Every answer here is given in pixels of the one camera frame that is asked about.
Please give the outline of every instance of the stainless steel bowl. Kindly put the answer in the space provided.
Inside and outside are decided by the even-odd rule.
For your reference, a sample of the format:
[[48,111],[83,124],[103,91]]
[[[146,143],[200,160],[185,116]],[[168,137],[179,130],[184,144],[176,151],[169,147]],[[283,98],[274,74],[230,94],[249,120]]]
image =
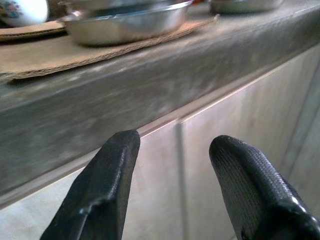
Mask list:
[[221,14],[244,14],[278,8],[283,0],[209,0],[210,11]]
[[68,13],[72,13],[73,11],[105,10],[161,2],[166,2],[166,0],[61,0],[59,4],[65,5]]
[[72,39],[81,45],[118,45],[159,36],[178,29],[186,20],[192,0],[155,8],[153,4],[100,11],[75,11],[60,20]]

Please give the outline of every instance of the metal bowl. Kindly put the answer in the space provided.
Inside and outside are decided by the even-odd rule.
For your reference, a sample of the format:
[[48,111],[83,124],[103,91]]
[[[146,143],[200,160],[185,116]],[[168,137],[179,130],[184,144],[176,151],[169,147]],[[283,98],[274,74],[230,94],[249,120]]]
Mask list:
[[66,31],[81,45],[119,45],[156,37],[178,29],[186,20],[192,0],[154,8],[153,4],[121,9],[75,11],[61,18]]
[[244,14],[278,8],[283,0],[209,0],[210,11],[220,14]]
[[72,13],[73,11],[105,10],[161,2],[166,2],[166,0],[61,0],[59,4],[65,5],[68,13]]

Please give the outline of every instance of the concrete countertop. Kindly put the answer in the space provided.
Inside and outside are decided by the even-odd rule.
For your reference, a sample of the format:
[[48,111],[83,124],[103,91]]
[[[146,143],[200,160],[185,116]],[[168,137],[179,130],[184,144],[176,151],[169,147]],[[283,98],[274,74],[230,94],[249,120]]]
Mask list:
[[[207,4],[190,8],[208,19]],[[0,195],[252,72],[320,42],[320,1],[222,15],[188,36],[111,60],[0,84]]]

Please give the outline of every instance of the corrugated cardboard edge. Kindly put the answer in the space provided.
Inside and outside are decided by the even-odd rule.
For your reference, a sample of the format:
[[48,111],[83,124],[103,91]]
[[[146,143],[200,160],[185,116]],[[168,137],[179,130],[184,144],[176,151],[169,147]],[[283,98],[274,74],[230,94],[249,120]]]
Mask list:
[[32,26],[1,28],[0,42],[7,42],[18,39],[35,38],[39,36],[56,34],[65,31],[65,27],[58,21],[48,21],[43,24]]
[[52,67],[52,68],[50,67],[50,68],[43,68],[43,69],[39,69],[39,70],[24,71],[24,72],[3,73],[0,75],[0,81],[11,82],[12,80],[17,80],[17,79],[27,79],[27,78],[31,78],[31,77],[39,77],[39,76],[53,74],[56,72],[60,72],[60,71],[88,65],[88,64],[93,64],[93,63],[96,63],[96,62],[99,62],[102,60],[108,60],[108,59],[118,57],[118,56],[124,55],[126,53],[129,53],[129,52],[132,52],[132,51],[135,51],[138,49],[154,46],[154,45],[157,45],[160,43],[164,43],[164,42],[168,42],[170,40],[180,38],[182,36],[185,36],[187,34],[194,32],[195,30],[202,28],[208,24],[216,23],[218,21],[218,18],[219,18],[219,15],[216,15],[214,18],[212,18],[210,20],[200,21],[194,27],[186,29],[184,31],[181,31],[178,34],[175,31],[175,32],[172,32],[172,33],[169,33],[166,35],[159,36],[159,37],[154,37],[154,38],[150,38],[147,40],[142,40],[142,41],[133,42],[133,43],[124,45],[121,50],[114,52],[112,54],[110,54],[110,53],[102,54],[98,57],[88,58],[86,60],[72,62],[69,64],[65,64],[65,65],[61,65],[61,66],[57,66],[57,67]]

